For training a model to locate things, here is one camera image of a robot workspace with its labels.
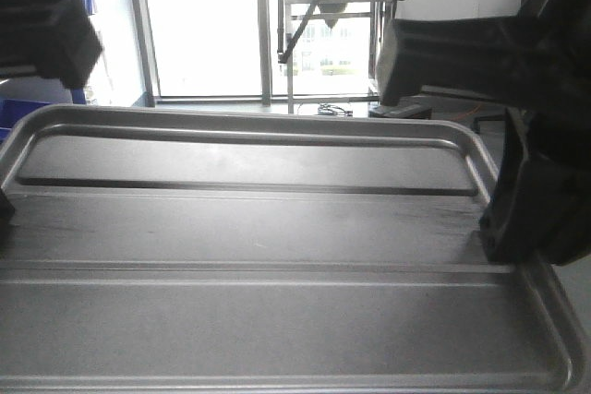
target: metal table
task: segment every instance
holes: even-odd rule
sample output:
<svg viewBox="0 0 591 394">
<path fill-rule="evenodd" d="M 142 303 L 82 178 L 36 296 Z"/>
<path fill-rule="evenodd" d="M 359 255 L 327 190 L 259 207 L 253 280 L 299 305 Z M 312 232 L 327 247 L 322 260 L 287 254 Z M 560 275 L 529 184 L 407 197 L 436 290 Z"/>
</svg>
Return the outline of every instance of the metal table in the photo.
<svg viewBox="0 0 591 394">
<path fill-rule="evenodd" d="M 312 0 L 284 0 L 285 33 L 287 43 L 290 42 L 294 30 L 293 21 L 302 20 L 303 16 L 293 15 L 293 5 L 310 4 Z M 384 21 L 392 17 L 392 0 L 320 0 L 319 4 L 351 4 L 367 3 L 369 11 L 363 13 L 318 13 L 312 15 L 310 20 L 341 19 L 341 18 L 370 18 L 369 39 L 369 64 L 368 64 L 368 90 L 371 90 L 369 80 L 375 78 L 377 57 L 381 45 L 381 35 Z M 287 108 L 289 113 L 294 113 L 295 103 L 318 102 L 318 99 L 303 99 L 294 97 L 294 59 L 293 55 L 287 61 Z"/>
</svg>

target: metal stand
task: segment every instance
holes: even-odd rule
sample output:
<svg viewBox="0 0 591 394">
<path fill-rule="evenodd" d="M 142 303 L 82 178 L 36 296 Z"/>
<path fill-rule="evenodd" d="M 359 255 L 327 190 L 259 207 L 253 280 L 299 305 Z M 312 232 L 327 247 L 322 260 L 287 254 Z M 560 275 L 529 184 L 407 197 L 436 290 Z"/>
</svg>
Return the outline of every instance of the metal stand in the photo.
<svg viewBox="0 0 591 394">
<path fill-rule="evenodd" d="M 285 42 L 290 46 L 292 39 L 301 34 L 303 29 L 294 31 L 293 21 L 302 20 L 305 24 L 307 22 L 305 16 L 294 16 L 292 14 L 292 5 L 311 5 L 316 0 L 284 0 L 284 24 L 285 24 Z M 324 20 L 324 19 L 341 19 L 341 18 L 370 18 L 371 20 L 371 34 L 369 42 L 369 67 L 368 79 L 375 77 L 376 61 L 379 45 L 381 45 L 381 35 L 383 31 L 384 21 L 386 18 L 392 17 L 392 0 L 318 0 L 319 4 L 350 4 L 350 3 L 369 3 L 370 10 L 364 13 L 320 13 L 312 14 L 309 20 Z M 287 110 L 288 113 L 294 113 L 295 103 L 304 103 L 294 97 L 294 59 L 293 54 L 288 54 L 287 64 Z"/>
</svg>

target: window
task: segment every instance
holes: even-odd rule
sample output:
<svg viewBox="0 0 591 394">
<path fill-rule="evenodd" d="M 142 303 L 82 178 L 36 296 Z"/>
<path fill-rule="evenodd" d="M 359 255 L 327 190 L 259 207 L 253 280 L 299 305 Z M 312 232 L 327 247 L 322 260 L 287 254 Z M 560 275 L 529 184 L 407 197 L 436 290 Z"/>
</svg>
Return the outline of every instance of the window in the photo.
<svg viewBox="0 0 591 394">
<path fill-rule="evenodd" d="M 260 95 L 253 4 L 257 0 L 148 0 L 161 95 Z"/>
<path fill-rule="evenodd" d="M 278 0 L 137 0 L 156 100 L 262 98 L 287 92 L 277 60 Z M 347 12 L 358 12 L 360 4 Z M 294 6 L 304 15 L 307 6 Z M 294 52 L 295 94 L 367 93 L 369 19 L 312 20 Z M 333 69 L 327 79 L 321 61 Z"/>
</svg>

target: black plastic part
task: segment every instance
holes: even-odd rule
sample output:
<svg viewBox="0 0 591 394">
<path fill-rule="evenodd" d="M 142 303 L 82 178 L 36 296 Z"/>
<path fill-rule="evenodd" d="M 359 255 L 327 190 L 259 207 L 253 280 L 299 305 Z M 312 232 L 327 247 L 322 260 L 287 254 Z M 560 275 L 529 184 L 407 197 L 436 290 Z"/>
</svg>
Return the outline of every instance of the black plastic part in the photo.
<svg viewBox="0 0 591 394">
<path fill-rule="evenodd" d="M 497 187 L 482 219 L 491 261 L 520 262 L 540 250 L 555 264 L 591 251 L 591 134 L 567 134 L 537 115 L 508 111 Z"/>
<path fill-rule="evenodd" d="M 86 85 L 103 50 L 81 0 L 0 0 L 0 68 L 5 78 L 59 78 L 68 89 Z"/>
<path fill-rule="evenodd" d="M 15 213 L 15 207 L 8 201 L 4 192 L 0 189 L 0 230 L 4 229 Z"/>
<path fill-rule="evenodd" d="M 591 252 L 591 0 L 537 2 L 531 17 L 394 21 L 380 98 L 395 105 L 431 85 L 528 110 L 526 121 L 514 109 L 506 118 L 481 235 L 492 261 L 540 251 L 563 264 Z"/>
<path fill-rule="evenodd" d="M 400 100 L 397 106 L 377 105 L 369 108 L 369 117 L 386 119 L 427 119 L 430 120 L 433 109 L 415 101 Z"/>
</svg>

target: tray surface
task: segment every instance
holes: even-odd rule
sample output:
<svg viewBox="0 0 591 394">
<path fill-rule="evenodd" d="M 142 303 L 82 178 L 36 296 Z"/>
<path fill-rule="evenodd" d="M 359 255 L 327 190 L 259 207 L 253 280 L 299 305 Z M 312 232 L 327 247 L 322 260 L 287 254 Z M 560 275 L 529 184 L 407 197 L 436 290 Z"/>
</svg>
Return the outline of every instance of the tray surface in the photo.
<svg viewBox="0 0 591 394">
<path fill-rule="evenodd" d="M 0 156 L 0 390 L 591 386 L 551 268 L 485 259 L 458 125 L 51 106 Z"/>
</svg>

